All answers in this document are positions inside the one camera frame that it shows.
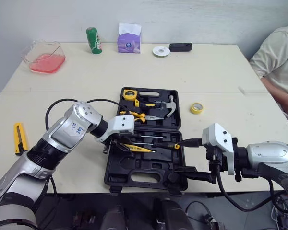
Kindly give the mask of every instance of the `roll of tape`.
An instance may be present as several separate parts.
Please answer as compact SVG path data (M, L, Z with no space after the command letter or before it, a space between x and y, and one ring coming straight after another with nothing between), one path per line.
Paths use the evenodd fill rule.
M158 57L166 57L167 55L169 55L170 50L165 46L156 46L155 48L153 48L153 53Z
M200 114L202 111L203 111L204 107L201 103L199 102L194 102L192 105L191 105L191 108L190 108L190 111L191 113L193 114Z

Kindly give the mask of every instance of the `robotic arm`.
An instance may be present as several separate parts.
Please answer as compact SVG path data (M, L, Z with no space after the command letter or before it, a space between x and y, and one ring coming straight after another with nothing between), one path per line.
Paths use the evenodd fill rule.
M220 189L222 182L220 172L228 171L234 175L237 182L244 178L263 177L282 186L288 194L288 144L278 141L267 141L260 144L250 144L246 148L237 146L237 138L232 138L221 125L212 124L203 130L202 138L192 138L180 145L186 147L206 148L206 158L209 160L211 172L193 172L188 167L184 170L176 169L179 173L185 171L190 179L218 182Z
M132 115L106 122L90 104L76 102L0 180L0 229L37 229L34 204L47 189L47 179L57 165L86 133L108 144L113 134L133 133L133 129Z

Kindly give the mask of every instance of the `pink liquid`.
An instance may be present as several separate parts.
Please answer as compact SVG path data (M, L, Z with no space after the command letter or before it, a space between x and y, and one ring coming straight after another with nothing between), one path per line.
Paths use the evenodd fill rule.
M34 63L30 64L30 69L36 72L54 73L65 61L65 56L57 54L42 54Z

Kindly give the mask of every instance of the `yellow tape roll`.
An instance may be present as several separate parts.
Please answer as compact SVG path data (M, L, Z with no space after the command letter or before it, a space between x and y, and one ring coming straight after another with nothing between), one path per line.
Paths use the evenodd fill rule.
M204 107L201 103L199 102L194 102L192 105L191 105L191 108L190 108L190 111L191 113L193 114L200 114L202 111L203 111Z

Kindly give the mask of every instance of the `white table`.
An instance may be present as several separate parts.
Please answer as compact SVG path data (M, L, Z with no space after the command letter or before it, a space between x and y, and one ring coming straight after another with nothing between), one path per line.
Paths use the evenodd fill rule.
M15 122L24 123L32 147L45 132L45 111L53 101L66 97L117 101L124 86L178 90L180 132L184 138L201 137L204 128L218 122L238 137L239 146L266 140L288 143L287 120L236 45L194 45L190 53L171 53L166 58L154 57L154 46L144 44L142 54L120 54L114 44L103 44L103 53L93 55L87 44L62 44L67 61L51 75L31 73L22 63L0 94L0 178L17 160ZM189 112L194 101L205 106L200 115ZM109 103L92 105L105 119L113 117L117 110ZM62 117L69 106L71 103L64 102L54 107L50 124ZM108 157L102 149L102 144L87 135L54 173L58 192L109 192L103 181ZM188 166L208 171L204 148L185 148L185 157ZM243 178L236 183L226 172L222 179L225 189L231 192L268 190L262 179ZM188 184L186 192L219 191L217 185L207 182L188 180ZM123 192L144 191L155 190L123 188Z

